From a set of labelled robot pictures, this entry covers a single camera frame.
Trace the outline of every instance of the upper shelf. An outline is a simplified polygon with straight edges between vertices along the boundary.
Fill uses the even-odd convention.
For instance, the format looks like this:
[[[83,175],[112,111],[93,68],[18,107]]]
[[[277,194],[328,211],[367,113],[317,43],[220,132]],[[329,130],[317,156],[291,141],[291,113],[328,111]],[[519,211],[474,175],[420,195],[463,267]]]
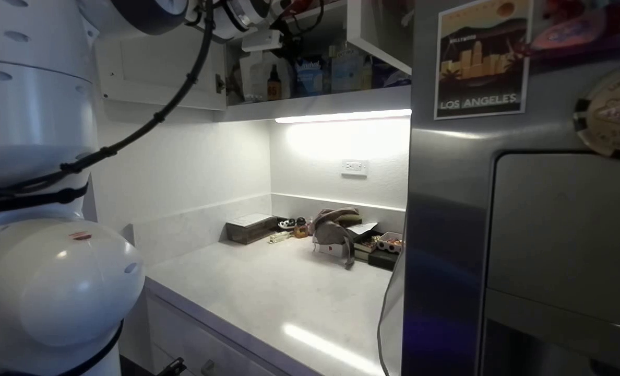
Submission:
[[[412,108],[412,87],[380,87],[363,92],[325,93],[291,98],[275,102],[248,102],[228,107],[221,120],[246,120],[246,118],[274,118],[274,117],[299,117],[299,115],[323,115],[323,113],[358,113],[358,111],[386,111],[386,108]]]

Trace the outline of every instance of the cabinet door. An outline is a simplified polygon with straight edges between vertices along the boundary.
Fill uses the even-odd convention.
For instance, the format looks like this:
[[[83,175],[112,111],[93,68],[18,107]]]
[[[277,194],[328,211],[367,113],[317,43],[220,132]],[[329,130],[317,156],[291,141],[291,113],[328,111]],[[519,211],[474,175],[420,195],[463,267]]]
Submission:
[[[164,35],[103,40],[96,43],[100,92],[110,99],[164,104],[184,83],[202,32],[177,26]],[[223,46],[211,43],[199,83],[179,107],[223,111]]]
[[[405,26],[406,0],[348,0],[347,37],[357,47],[412,75],[413,26]]]
[[[156,370],[166,365],[166,358],[184,356],[191,376],[274,376],[246,349],[237,349],[237,345],[158,299],[149,299],[149,321],[154,361],[162,361],[154,363]]]

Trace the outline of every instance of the framed poster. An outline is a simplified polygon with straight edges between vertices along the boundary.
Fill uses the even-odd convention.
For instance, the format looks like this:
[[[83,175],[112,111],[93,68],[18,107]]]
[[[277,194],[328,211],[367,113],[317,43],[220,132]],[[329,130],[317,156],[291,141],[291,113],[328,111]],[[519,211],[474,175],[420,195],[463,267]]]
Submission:
[[[434,118],[524,113],[532,0],[487,0],[439,14]]]

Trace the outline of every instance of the white countertop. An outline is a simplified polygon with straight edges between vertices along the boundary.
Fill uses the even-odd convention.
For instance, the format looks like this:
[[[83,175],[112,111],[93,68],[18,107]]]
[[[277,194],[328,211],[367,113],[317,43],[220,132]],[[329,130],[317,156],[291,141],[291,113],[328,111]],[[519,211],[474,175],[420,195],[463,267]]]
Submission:
[[[347,272],[311,238],[211,245],[149,278],[319,374],[381,374],[376,327],[390,272]]]

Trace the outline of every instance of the under-cabinet light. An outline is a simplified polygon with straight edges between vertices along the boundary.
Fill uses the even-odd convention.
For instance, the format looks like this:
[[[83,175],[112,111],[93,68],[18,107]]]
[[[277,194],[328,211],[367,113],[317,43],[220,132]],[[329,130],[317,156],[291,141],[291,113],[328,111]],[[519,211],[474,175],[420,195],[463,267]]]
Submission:
[[[372,374],[372,376],[381,376],[385,374],[378,363],[373,363],[373,361],[370,361],[370,358],[366,358],[366,356],[361,356],[361,355],[357,355],[357,352],[352,352],[352,350],[348,350],[348,349],[345,349],[345,346],[340,346],[340,345],[335,345],[335,343],[331,343],[331,341],[328,341],[323,335],[317,335],[317,333],[313,333],[313,332],[309,332],[304,327],[299,327],[295,323],[284,323],[284,333],[299,341],[299,343],[302,343],[302,345],[307,345],[307,346],[311,346],[311,349],[315,349],[315,350],[325,352],[328,356],[334,356],[334,358],[339,358],[342,363],[348,363],[350,368],[355,368],[355,370],[358,370],[363,374]]]
[[[412,117],[412,108],[277,117],[275,123],[329,123],[329,120],[367,120],[367,118],[394,118],[394,117]]]

